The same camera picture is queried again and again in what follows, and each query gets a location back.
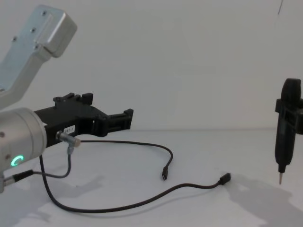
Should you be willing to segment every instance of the label sticker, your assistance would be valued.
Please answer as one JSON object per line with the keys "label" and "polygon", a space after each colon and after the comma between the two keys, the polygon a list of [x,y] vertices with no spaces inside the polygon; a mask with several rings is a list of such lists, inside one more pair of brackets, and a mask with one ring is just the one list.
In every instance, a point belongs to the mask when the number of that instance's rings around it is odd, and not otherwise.
{"label": "label sticker", "polygon": [[73,125],[71,127],[67,127],[63,130],[63,132],[67,133],[67,134],[71,134],[73,132],[75,132],[75,129],[76,129],[76,125]]}

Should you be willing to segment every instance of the green light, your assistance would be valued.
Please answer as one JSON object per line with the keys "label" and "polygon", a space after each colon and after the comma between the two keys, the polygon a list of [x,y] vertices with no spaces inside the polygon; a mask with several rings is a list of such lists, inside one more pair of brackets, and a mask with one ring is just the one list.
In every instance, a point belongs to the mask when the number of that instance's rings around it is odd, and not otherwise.
{"label": "green light", "polygon": [[16,156],[16,157],[11,161],[10,165],[11,165],[11,166],[17,166],[17,165],[19,165],[20,162],[17,162],[19,159],[22,161],[22,160],[24,159],[23,155],[18,155],[18,156]]}

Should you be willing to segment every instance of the black cable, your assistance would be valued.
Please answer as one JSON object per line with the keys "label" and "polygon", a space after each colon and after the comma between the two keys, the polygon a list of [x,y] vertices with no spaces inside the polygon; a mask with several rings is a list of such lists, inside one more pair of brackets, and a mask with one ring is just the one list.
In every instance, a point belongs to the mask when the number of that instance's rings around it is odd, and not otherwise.
{"label": "black cable", "polygon": [[37,171],[34,171],[33,174],[48,176],[48,177],[57,178],[57,179],[66,178],[71,172],[71,155],[70,154],[68,154],[67,160],[68,160],[68,168],[67,168],[66,174],[64,174],[64,175],[53,175],[53,174],[42,173],[42,172],[37,172]]}
{"label": "black cable", "polygon": [[142,143],[142,142],[134,142],[134,141],[123,141],[123,140],[81,140],[81,143],[123,143],[123,144],[135,144],[135,145],[143,145],[143,146],[152,146],[152,147],[158,147],[162,148],[170,153],[170,159],[167,162],[167,164],[164,166],[163,171],[162,171],[162,178],[163,180],[167,179],[168,176],[168,167],[174,157],[172,151],[162,145],[159,144],[153,144],[153,143]]}
{"label": "black cable", "polygon": [[[40,166],[41,166],[41,172],[42,173],[45,173],[45,169],[44,169],[44,163],[43,163],[43,157],[42,155],[39,157],[40,159]],[[96,209],[96,210],[89,210],[89,209],[78,209],[78,208],[73,208],[73,207],[68,207],[68,206],[65,206],[63,204],[61,204],[52,194],[49,186],[48,186],[48,182],[47,182],[47,178],[46,178],[46,175],[42,175],[42,178],[43,178],[43,182],[44,182],[44,185],[45,185],[45,189],[46,189],[46,192],[48,194],[48,196],[50,197],[50,199],[52,200],[52,202],[58,206],[59,208],[63,209],[63,210],[66,210],[66,211],[71,211],[71,212],[77,212],[77,213],[110,213],[110,212],[117,212],[117,211],[122,211],[122,210],[128,210],[128,209],[133,209],[133,208],[136,208],[136,207],[140,207],[140,206],[143,206],[145,204],[148,204],[150,202],[153,202],[165,195],[167,195],[168,193],[176,190],[176,189],[179,189],[179,188],[183,188],[183,187],[193,187],[193,188],[200,188],[200,189],[212,189],[212,188],[215,188],[219,185],[224,185],[226,184],[227,182],[230,181],[231,179],[231,174],[225,174],[224,176],[222,176],[220,178],[220,180],[213,184],[213,185],[210,185],[210,186],[203,186],[203,185],[198,185],[198,184],[192,184],[192,183],[182,183],[182,184],[179,184],[179,185],[176,185],[148,200],[145,200],[145,201],[142,201],[142,202],[139,202],[139,203],[135,203],[135,204],[132,204],[132,205],[128,205],[128,206],[122,206],[122,207],[117,207],[117,208],[109,208],[109,209]]]}

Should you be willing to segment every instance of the cable plug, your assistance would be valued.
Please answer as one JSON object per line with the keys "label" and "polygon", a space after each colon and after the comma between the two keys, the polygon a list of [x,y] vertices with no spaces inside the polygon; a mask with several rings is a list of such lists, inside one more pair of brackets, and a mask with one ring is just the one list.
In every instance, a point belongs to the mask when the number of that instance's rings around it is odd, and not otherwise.
{"label": "cable plug", "polygon": [[162,171],[162,178],[165,181],[167,179],[167,175],[169,174],[169,168],[165,166]]}
{"label": "cable plug", "polygon": [[229,182],[231,180],[231,178],[232,178],[232,175],[230,173],[227,173],[220,177],[219,184],[225,185],[227,182]]}

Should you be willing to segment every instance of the white table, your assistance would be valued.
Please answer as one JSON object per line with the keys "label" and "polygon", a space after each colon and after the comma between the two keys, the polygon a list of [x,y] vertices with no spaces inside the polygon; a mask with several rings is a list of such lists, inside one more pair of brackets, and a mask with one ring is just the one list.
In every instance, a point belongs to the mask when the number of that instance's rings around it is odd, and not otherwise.
{"label": "white table", "polygon": [[[213,190],[182,188],[133,210],[75,214],[50,202],[41,176],[11,185],[0,194],[1,227],[302,227],[303,138],[278,185],[275,131],[122,131],[108,140],[168,146],[174,152],[166,181],[160,175],[166,151],[124,144],[82,144],[72,172],[49,179],[54,195],[77,208],[111,208],[139,202],[179,183],[213,184],[226,172],[232,181]],[[81,136],[82,139],[95,138]],[[45,152],[48,172],[66,169],[66,145]],[[7,171],[39,170],[38,159]]]}

